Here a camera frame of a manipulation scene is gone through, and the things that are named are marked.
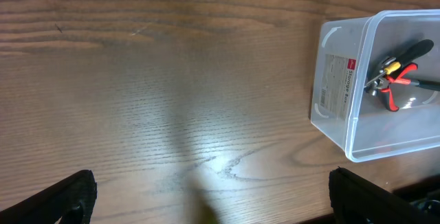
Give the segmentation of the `black yellow screwdriver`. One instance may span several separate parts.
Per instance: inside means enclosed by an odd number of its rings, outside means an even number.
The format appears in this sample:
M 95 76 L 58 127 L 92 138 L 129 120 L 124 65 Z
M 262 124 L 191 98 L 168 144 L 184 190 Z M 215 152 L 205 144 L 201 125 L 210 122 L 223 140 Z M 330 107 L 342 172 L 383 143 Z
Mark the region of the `black yellow screwdriver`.
M 397 70 L 403 69 L 415 59 L 427 54 L 434 47 L 434 42 L 430 39 L 424 39 L 410 46 L 403 54 L 397 57 L 388 57 L 380 63 L 373 73 L 368 77 L 368 82 L 364 88 L 370 86 L 379 78 L 389 76 Z

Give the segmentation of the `small claw hammer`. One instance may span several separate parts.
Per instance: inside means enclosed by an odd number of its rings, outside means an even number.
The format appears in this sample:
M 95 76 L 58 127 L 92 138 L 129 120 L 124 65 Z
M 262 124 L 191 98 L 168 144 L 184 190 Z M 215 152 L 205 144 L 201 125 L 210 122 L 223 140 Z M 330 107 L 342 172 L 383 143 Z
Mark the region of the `small claw hammer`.
M 418 70 L 416 63 L 409 63 L 404 66 L 404 64 L 398 62 L 396 58 L 387 58 L 381 64 L 379 74 L 372 77 L 364 87 L 367 88 L 372 96 L 378 96 L 379 93 L 387 93 L 391 96 L 392 84 L 409 85 L 431 91 L 439 91 L 439 82 L 406 78 L 407 73 L 416 70 Z

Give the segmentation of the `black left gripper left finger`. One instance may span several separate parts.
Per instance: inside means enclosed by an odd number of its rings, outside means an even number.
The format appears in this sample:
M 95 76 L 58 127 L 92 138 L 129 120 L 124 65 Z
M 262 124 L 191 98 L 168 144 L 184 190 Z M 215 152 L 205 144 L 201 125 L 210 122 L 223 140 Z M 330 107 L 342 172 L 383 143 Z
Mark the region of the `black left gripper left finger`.
M 97 199 L 91 170 L 80 170 L 1 211 L 3 224 L 89 224 Z

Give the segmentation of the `red handled pliers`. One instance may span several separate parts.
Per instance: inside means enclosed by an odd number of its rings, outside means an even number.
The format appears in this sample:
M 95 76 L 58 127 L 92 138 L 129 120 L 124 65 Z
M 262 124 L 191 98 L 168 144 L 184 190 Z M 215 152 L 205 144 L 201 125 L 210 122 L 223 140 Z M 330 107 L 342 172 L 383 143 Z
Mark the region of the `red handled pliers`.
M 399 110 L 399 106 L 395 101 L 395 94 L 393 90 L 396 85 L 405 85 L 405 86 L 418 86 L 419 82 L 416 80 L 411 80 L 407 78 L 407 73 L 412 71 L 416 71 L 418 69 L 417 63 L 410 63 L 406 66 L 401 66 L 399 69 L 394 69 L 393 72 L 389 75 L 385 75 L 384 77 L 379 78 L 379 84 L 377 89 L 377 96 L 380 99 L 381 103 L 384 105 L 386 110 L 391 112 L 397 112 Z

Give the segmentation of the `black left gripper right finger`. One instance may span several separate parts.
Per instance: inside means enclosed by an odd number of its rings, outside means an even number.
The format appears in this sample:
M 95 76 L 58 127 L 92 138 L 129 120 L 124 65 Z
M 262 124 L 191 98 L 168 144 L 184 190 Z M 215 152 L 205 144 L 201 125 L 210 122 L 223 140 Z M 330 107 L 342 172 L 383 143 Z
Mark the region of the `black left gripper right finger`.
M 346 168 L 329 173 L 337 223 L 439 224 L 439 176 L 389 192 Z

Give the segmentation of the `clear plastic container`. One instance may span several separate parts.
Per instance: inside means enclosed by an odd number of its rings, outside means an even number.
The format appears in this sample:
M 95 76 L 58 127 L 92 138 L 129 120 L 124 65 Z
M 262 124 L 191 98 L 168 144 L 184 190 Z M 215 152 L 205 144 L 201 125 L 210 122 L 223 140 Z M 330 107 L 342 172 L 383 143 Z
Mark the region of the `clear plastic container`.
M 424 39 L 434 47 L 415 59 L 406 77 L 439 82 L 439 11 L 385 10 L 322 25 L 318 45 L 311 123 L 354 162 L 439 145 L 439 91 L 396 85 L 397 112 L 386 110 L 364 88 L 388 57 Z

